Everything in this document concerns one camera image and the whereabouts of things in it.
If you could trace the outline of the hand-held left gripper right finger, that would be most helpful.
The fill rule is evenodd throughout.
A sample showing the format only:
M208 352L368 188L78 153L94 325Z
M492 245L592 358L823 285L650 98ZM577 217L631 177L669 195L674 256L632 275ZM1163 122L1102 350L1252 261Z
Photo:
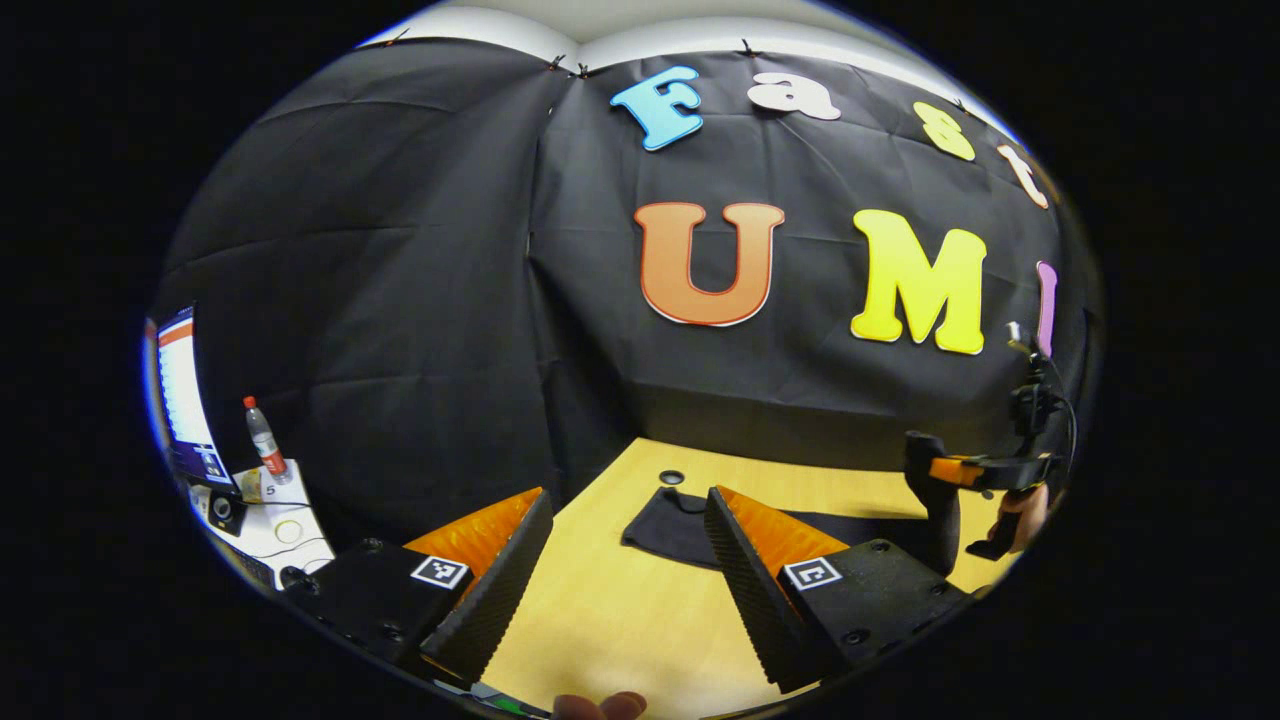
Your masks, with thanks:
M723 486L708 495L704 528L783 693L861 673L973 602L888 539L850 546Z

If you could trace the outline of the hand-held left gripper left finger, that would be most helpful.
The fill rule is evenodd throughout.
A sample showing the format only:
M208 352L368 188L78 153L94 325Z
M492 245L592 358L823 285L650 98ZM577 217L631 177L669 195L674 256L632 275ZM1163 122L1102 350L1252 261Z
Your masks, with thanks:
M367 538L315 571L285 568L285 597L356 650L461 689L480 682L552 530L540 487L397 546Z

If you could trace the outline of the dark blue jeans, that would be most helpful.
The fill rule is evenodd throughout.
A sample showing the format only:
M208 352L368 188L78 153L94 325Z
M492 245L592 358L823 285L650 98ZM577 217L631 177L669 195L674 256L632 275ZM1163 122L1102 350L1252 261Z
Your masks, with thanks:
M704 532L707 500L659 488L621 536L621 543L643 552L695 568L718 570L716 553ZM850 518L787 510L795 518L847 544L882 538L925 564L950 556L951 539L942 527L925 519Z

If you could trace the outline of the white side table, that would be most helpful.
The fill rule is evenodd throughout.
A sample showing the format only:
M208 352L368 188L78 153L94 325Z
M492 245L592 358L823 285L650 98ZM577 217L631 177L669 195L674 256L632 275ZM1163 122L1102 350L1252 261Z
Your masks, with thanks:
M244 519L238 536L224 532L215 523L210 488L192 486L188 491L192 512L209 529L215 548L264 589L280 591L280 571L287 568L316 571L335 557L311 509L297 461L288 457L285 462L291 480L283 486L266 468L236 475L239 483L256 486L261 498L259 503L239 506Z

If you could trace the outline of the red-capped plastic bottle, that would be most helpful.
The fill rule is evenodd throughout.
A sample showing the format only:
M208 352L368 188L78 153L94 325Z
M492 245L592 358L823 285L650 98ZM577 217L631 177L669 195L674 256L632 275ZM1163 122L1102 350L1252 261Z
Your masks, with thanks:
M291 483L293 479L291 469L276 443L269 420L257 405L257 400L253 396L246 396L243 397L243 405L250 438L262 465L268 469L275 483Z

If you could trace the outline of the small black device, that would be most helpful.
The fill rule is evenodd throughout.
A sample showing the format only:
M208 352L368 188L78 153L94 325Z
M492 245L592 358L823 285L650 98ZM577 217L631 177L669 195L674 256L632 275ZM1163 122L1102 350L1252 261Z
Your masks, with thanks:
M206 520L214 529L233 537L241 536L248 506L238 495L211 489L207 505Z

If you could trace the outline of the black backdrop cloth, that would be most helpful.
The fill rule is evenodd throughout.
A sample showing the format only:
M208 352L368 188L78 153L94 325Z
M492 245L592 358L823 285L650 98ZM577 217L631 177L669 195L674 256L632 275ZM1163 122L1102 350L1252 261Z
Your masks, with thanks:
M499 44L346 54L196 193L148 311L206 416L253 395L337 527L401 538L635 439L897 470L1012 448L1050 333L1087 424L1105 337L1074 208L974 102L755 41L579 77Z

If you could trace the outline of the computer monitor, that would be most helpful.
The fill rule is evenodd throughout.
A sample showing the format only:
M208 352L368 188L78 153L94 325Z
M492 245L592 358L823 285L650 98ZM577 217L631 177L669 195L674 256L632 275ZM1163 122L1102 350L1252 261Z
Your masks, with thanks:
M168 456L177 475L237 496L239 489L218 452L201 398L195 329L195 306L189 305L154 333L152 357L168 428Z

